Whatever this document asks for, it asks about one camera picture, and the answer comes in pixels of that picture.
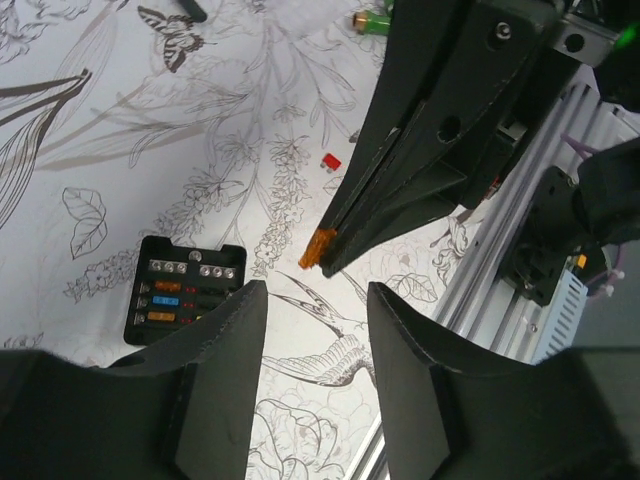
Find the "orange fuse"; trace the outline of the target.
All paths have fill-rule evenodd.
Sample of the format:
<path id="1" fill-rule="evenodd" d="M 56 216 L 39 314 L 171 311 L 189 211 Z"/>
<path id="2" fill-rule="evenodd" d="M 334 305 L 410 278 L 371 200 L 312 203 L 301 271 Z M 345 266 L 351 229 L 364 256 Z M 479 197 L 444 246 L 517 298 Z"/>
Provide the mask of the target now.
<path id="1" fill-rule="evenodd" d="M 335 229 L 316 229 L 298 261 L 299 267 L 307 270 L 318 265 L 336 235 Z"/>

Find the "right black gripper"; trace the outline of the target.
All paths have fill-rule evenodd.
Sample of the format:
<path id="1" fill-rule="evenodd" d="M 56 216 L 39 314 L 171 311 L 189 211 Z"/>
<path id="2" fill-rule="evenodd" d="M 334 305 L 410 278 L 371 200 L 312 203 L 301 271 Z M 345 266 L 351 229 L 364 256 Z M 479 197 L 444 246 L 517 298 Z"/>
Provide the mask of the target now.
<path id="1" fill-rule="evenodd" d="M 319 223 L 336 273 L 372 248 L 475 208 L 534 127 L 513 107 L 561 18 L 551 1 L 396 1 L 377 85 Z M 508 136 L 514 117 L 524 133 Z"/>

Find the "black fuse box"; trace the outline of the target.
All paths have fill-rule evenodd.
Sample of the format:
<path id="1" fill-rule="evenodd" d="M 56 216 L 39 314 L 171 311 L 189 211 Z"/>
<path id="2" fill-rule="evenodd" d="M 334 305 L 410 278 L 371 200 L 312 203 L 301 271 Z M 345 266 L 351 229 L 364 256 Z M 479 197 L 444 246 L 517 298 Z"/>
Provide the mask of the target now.
<path id="1" fill-rule="evenodd" d="M 177 246 L 146 236 L 141 242 L 123 332 L 132 346 L 147 346 L 199 320 L 244 285 L 247 252 Z"/>

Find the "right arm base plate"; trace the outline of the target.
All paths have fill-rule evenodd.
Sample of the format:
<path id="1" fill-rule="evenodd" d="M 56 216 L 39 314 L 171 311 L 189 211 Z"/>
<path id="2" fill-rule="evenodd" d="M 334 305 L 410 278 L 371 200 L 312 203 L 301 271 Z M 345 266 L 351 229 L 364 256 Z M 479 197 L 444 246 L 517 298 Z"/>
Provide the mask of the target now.
<path id="1" fill-rule="evenodd" d="M 552 166 L 540 178 L 499 274 L 524 298 L 547 306 L 567 259 L 598 246 L 587 226 L 579 185 Z"/>

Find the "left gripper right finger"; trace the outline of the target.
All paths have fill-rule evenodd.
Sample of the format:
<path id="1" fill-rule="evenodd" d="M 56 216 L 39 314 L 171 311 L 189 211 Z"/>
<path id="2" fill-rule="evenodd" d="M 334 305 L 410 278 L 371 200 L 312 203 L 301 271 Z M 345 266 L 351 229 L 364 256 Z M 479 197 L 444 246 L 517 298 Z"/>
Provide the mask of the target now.
<path id="1" fill-rule="evenodd" d="M 367 317 L 394 479 L 635 479 L 639 351 L 571 347 L 529 365 L 421 315 L 389 287 Z"/>

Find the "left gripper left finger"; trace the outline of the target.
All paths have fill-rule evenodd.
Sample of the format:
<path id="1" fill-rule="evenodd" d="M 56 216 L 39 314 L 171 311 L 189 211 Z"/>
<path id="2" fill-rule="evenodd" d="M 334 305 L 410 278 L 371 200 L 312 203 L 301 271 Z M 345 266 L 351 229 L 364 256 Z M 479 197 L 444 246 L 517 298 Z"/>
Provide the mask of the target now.
<path id="1" fill-rule="evenodd" d="M 241 479 L 268 313 L 251 281 L 106 368 L 1 354 L 5 479 Z"/>

